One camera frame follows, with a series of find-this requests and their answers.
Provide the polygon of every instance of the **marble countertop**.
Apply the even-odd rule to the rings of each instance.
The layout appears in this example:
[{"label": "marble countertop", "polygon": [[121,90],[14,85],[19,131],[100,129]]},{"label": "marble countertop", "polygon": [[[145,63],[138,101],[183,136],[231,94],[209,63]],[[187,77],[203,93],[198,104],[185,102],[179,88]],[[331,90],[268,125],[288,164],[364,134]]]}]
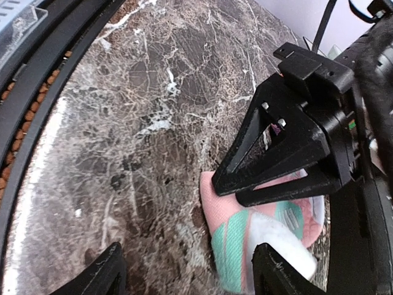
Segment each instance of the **marble countertop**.
[{"label": "marble countertop", "polygon": [[51,293],[120,241],[131,294],[225,294],[198,179],[217,168],[286,41],[297,43],[252,0],[126,0],[37,144],[2,293]]}]

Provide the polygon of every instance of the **fabric item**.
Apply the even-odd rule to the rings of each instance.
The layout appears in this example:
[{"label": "fabric item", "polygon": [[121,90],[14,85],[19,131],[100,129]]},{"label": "fabric item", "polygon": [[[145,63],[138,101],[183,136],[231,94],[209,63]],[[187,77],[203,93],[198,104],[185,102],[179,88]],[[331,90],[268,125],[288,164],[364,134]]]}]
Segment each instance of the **fabric item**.
[{"label": "fabric item", "polygon": [[[211,182],[213,174],[202,172],[200,192],[222,287],[238,294],[254,292],[251,259],[255,247],[264,242],[310,279],[316,271],[316,260],[306,247],[311,246],[322,231],[323,196],[245,208],[234,194],[216,195]],[[255,189],[305,176],[306,172],[301,170]]]}]

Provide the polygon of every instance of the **white wall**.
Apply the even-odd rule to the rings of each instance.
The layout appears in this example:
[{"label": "white wall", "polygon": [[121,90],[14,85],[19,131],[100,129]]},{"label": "white wall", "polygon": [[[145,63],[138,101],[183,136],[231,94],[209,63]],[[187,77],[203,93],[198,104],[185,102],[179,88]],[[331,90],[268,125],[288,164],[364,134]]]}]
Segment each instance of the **white wall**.
[{"label": "white wall", "polygon": [[[282,20],[295,34],[314,40],[328,0],[256,0]],[[363,13],[371,0],[352,0]],[[359,20],[349,9],[348,0],[337,0],[320,49],[328,53],[335,44],[344,50],[360,37],[369,24]]]}]

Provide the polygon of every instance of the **clear plastic container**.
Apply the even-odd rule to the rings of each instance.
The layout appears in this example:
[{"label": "clear plastic container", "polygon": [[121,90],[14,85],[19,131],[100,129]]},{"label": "clear plastic container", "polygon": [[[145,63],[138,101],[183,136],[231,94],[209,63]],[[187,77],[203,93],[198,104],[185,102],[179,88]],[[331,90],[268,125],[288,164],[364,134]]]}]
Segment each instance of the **clear plastic container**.
[{"label": "clear plastic container", "polygon": [[40,0],[0,0],[0,68],[48,15]]}]

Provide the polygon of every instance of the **teal stripe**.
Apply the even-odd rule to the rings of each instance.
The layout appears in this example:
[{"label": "teal stripe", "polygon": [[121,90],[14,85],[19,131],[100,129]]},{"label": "teal stripe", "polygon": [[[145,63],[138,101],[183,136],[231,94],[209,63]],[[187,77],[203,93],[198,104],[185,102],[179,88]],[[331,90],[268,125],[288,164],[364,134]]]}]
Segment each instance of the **teal stripe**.
[{"label": "teal stripe", "polygon": [[224,235],[225,235],[225,223],[216,229],[211,238],[211,245],[213,248],[214,260],[216,261],[217,273],[221,279],[221,282],[227,281],[227,268],[225,263],[225,251],[224,251]]},{"label": "teal stripe", "polygon": [[303,238],[305,220],[302,209],[298,205],[289,201],[277,202],[274,217],[285,224],[299,240]]},{"label": "teal stripe", "polygon": [[225,254],[230,279],[226,281],[227,289],[235,293],[241,290],[241,264],[243,259],[244,234],[248,222],[248,210],[234,214],[228,222],[227,244]]}]

